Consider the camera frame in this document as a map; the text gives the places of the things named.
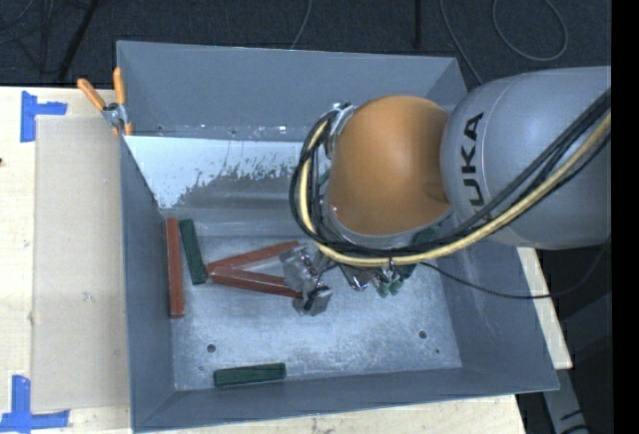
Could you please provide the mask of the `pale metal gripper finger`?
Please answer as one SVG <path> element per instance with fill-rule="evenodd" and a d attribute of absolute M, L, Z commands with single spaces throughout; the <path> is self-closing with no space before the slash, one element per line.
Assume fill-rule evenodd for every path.
<path fill-rule="evenodd" d="M 284 280 L 292 290 L 313 290 L 318 285 L 314 255 L 304 244 L 287 249 L 280 254 Z"/>
<path fill-rule="evenodd" d="M 327 286 L 319 286 L 308 295 L 293 300 L 293 307 L 300 315 L 316 316 L 326 311 L 332 297 L 332 290 Z"/>

